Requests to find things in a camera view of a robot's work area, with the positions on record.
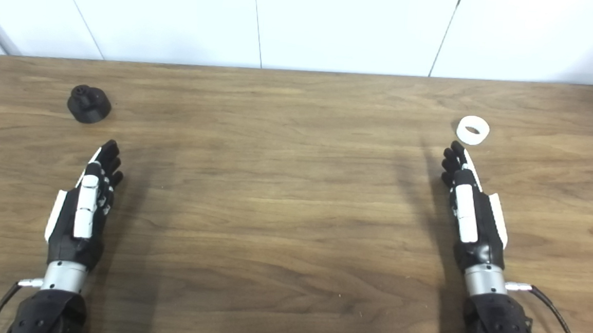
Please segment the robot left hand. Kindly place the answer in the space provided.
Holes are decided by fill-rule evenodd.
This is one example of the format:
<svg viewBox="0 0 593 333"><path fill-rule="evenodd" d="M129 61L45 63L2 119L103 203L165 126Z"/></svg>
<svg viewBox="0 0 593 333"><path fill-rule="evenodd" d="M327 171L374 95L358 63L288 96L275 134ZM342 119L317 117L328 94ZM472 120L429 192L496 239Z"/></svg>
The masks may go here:
<svg viewBox="0 0 593 333"><path fill-rule="evenodd" d="M76 186L60 190L44 231L47 263L71 261L93 270L104 252L103 232L123 180L114 139L100 146Z"/></svg>

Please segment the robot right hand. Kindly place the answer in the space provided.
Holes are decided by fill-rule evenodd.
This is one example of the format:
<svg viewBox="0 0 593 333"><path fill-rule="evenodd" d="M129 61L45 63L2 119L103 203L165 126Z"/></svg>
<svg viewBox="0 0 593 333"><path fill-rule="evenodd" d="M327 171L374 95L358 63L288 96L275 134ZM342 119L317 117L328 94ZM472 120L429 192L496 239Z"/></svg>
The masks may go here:
<svg viewBox="0 0 593 333"><path fill-rule="evenodd" d="M443 152L442 182L449 189L449 205L458 232L454 258L465 271L475 265L504 270L508 244L505 217L497 193L486 194L471 155L458 141Z"/></svg>

